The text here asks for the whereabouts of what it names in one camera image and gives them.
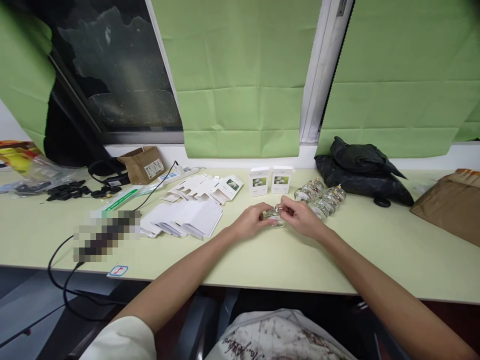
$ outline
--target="brown cardboard box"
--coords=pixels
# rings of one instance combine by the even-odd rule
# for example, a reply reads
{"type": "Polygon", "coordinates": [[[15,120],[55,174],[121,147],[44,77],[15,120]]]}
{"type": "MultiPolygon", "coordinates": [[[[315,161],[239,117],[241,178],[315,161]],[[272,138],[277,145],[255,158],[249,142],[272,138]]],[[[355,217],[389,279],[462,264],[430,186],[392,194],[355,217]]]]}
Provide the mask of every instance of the brown cardboard box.
{"type": "Polygon", "coordinates": [[[119,156],[125,164],[128,178],[132,184],[149,184],[165,172],[156,146],[144,146],[119,156]]]}
{"type": "Polygon", "coordinates": [[[480,172],[458,169],[442,177],[410,211],[480,247],[480,172]]]}

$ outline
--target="black plastic bag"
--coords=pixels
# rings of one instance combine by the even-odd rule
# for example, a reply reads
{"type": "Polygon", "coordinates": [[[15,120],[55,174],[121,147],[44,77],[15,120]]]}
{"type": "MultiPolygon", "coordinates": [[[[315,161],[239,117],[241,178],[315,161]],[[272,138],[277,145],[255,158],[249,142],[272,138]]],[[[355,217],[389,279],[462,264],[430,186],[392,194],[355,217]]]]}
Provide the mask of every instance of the black plastic bag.
{"type": "Polygon", "coordinates": [[[380,175],[392,173],[406,179],[389,158],[372,144],[350,145],[339,136],[335,136],[330,152],[335,161],[345,170],[380,175]]]}
{"type": "Polygon", "coordinates": [[[409,191],[393,175],[354,173],[342,168],[330,155],[315,156],[316,168],[330,188],[341,185],[347,193],[385,198],[412,206],[409,191]]]}

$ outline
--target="cable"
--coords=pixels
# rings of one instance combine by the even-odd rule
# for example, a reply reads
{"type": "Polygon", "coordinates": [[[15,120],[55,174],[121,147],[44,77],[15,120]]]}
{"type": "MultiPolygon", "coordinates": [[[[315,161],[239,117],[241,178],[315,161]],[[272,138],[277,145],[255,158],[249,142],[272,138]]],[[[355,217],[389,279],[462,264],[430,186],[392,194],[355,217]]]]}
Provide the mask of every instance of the cable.
{"type": "Polygon", "coordinates": [[[175,164],[179,164],[176,160],[173,162],[173,165],[171,166],[170,170],[168,170],[168,174],[166,174],[166,176],[163,178],[163,180],[153,189],[153,191],[151,193],[148,194],[148,196],[146,197],[146,199],[139,205],[137,206],[135,209],[133,209],[133,211],[137,211],[138,209],[140,209],[146,202],[147,200],[150,198],[150,196],[152,196],[152,194],[155,192],[155,190],[157,190],[160,185],[163,184],[163,182],[165,181],[166,178],[169,177],[170,175],[170,172],[172,171],[172,169],[174,168],[175,164]]]}
{"type": "MultiPolygon", "coordinates": [[[[173,162],[173,165],[171,166],[170,170],[168,170],[168,173],[166,174],[166,176],[163,178],[163,180],[153,189],[153,191],[148,194],[148,196],[146,197],[146,199],[139,205],[137,206],[133,211],[136,211],[138,209],[140,209],[147,201],[148,199],[150,198],[150,196],[152,196],[152,194],[160,187],[160,185],[163,184],[163,182],[165,181],[166,178],[169,177],[170,173],[172,172],[172,169],[174,168],[175,165],[178,165],[179,163],[175,160],[173,162]]],[[[80,261],[78,262],[76,265],[75,265],[75,268],[73,268],[73,270],[70,272],[70,274],[68,274],[68,277],[66,278],[66,281],[65,281],[65,284],[63,286],[61,286],[60,284],[58,284],[58,282],[55,281],[55,278],[54,278],[54,275],[52,273],[52,263],[54,261],[54,258],[55,258],[55,255],[57,255],[57,253],[59,252],[60,248],[65,245],[67,243],[67,241],[69,241],[71,238],[73,238],[74,236],[70,236],[68,237],[65,241],[63,241],[59,247],[56,248],[55,252],[53,253],[53,255],[51,256],[50,258],[50,261],[48,262],[48,267],[46,269],[47,271],[47,274],[48,274],[48,277],[50,278],[50,281],[52,282],[53,285],[55,285],[57,288],[61,289],[62,290],[62,296],[63,296],[63,303],[65,305],[65,307],[74,315],[76,315],[77,317],[79,317],[80,319],[83,319],[85,321],[88,321],[88,322],[105,322],[104,319],[94,319],[94,318],[91,318],[91,317],[87,317],[87,316],[84,316],[82,314],[80,314],[79,312],[77,312],[74,308],[72,308],[72,306],[70,305],[69,303],[69,300],[67,298],[67,293],[69,294],[73,294],[73,295],[77,295],[79,297],[83,297],[83,298],[86,298],[88,300],[90,300],[91,302],[93,302],[94,304],[98,305],[98,306],[110,306],[110,305],[118,305],[118,304],[122,304],[124,305],[124,303],[122,302],[107,302],[107,303],[100,303],[98,301],[96,301],[92,296],[89,296],[89,295],[86,295],[86,294],[83,294],[81,292],[78,292],[78,291],[72,291],[72,290],[68,290],[67,289],[67,285],[70,281],[70,278],[72,277],[72,275],[74,274],[74,272],[79,268],[81,267],[85,262],[84,261],[80,261]]]]}
{"type": "MultiPolygon", "coordinates": [[[[53,285],[55,285],[57,288],[59,288],[60,290],[64,290],[63,286],[61,286],[54,278],[54,274],[52,273],[52,263],[54,262],[54,259],[55,259],[55,256],[57,255],[57,253],[59,252],[60,248],[65,245],[67,243],[67,241],[69,241],[71,238],[73,238],[74,236],[70,236],[68,237],[64,242],[62,242],[60,244],[59,247],[56,248],[55,252],[53,253],[53,255],[51,256],[50,258],[50,261],[48,262],[48,266],[46,268],[46,272],[48,274],[48,277],[50,278],[50,281],[53,285]]],[[[90,296],[90,295],[87,295],[87,294],[84,294],[84,293],[81,293],[81,292],[78,292],[78,291],[73,291],[73,290],[68,290],[66,289],[66,292],[69,293],[69,294],[73,294],[73,295],[77,295],[79,297],[82,297],[82,298],[85,298],[85,299],[88,299],[90,300],[92,303],[94,303],[95,305],[98,305],[98,306],[110,306],[110,305],[124,305],[123,303],[121,302],[98,302],[97,300],[95,300],[95,298],[93,296],[90,296]]]]}
{"type": "Polygon", "coordinates": [[[72,277],[72,275],[74,274],[75,270],[77,270],[79,267],[81,267],[83,264],[85,264],[85,262],[83,261],[80,261],[78,262],[75,267],[73,268],[73,270],[70,272],[70,274],[68,274],[66,280],[65,280],[65,284],[63,285],[63,292],[62,292],[62,295],[63,295],[63,303],[65,304],[65,307],[74,315],[76,315],[77,317],[79,317],[80,319],[83,319],[85,321],[88,321],[88,322],[91,322],[91,323],[101,323],[101,322],[109,322],[108,320],[105,320],[105,319],[95,319],[95,318],[91,318],[91,317],[88,317],[88,316],[84,316],[82,315],[81,313],[77,312],[73,307],[72,305],[70,305],[69,303],[69,299],[67,298],[67,285],[69,284],[69,281],[70,281],[70,278],[72,277]]]}

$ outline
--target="light green desk surface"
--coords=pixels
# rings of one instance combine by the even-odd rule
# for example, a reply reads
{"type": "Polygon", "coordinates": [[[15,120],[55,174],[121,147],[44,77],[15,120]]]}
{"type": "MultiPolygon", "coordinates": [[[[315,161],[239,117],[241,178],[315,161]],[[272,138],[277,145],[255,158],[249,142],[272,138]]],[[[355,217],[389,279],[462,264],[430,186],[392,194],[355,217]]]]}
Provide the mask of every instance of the light green desk surface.
{"type": "MultiPolygon", "coordinates": [[[[223,208],[214,232],[230,225],[249,205],[266,202],[275,205],[280,195],[250,197],[244,169],[208,169],[204,172],[237,175],[245,185],[223,208]]],[[[292,177],[290,197],[295,189],[317,176],[316,170],[297,170],[292,177]]],[[[444,173],[406,171],[412,189],[415,181],[440,177],[444,173]]],[[[18,179],[16,173],[0,173],[0,184],[18,179]]],[[[95,181],[91,189],[100,188],[95,181]]],[[[154,193],[142,208],[145,214],[159,203],[167,185],[154,193]]],[[[46,202],[47,196],[14,199],[0,194],[0,265],[45,269],[57,246],[84,223],[89,210],[101,207],[93,198],[46,202]]],[[[145,197],[125,204],[134,209],[145,197]]],[[[480,304],[480,247],[464,241],[419,217],[407,207],[393,203],[376,206],[372,199],[348,194],[342,208],[326,224],[352,247],[378,266],[413,295],[421,299],[480,304]]],[[[115,265],[129,266],[126,279],[153,280],[169,266],[203,242],[193,236],[175,238],[165,233],[158,238],[124,241],[103,262],[86,263],[80,271],[108,273],[115,265]]],[[[73,241],[58,253],[57,270],[70,270],[73,241]]],[[[275,289],[299,292],[355,294],[347,278],[315,241],[295,233],[288,225],[268,228],[255,238],[235,245],[215,266],[204,284],[241,288],[275,289]]]]}

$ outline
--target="shirt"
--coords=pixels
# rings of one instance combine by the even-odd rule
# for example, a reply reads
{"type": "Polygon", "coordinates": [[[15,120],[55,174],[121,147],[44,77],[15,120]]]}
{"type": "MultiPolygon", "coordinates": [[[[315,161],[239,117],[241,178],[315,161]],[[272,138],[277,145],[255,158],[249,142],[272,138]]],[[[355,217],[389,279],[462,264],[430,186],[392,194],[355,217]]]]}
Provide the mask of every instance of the shirt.
{"type": "MultiPolygon", "coordinates": [[[[139,318],[122,317],[107,325],[80,360],[155,360],[154,334],[139,318]]],[[[356,360],[328,332],[301,311],[280,309],[239,315],[205,360],[224,359],[356,360]]]]}

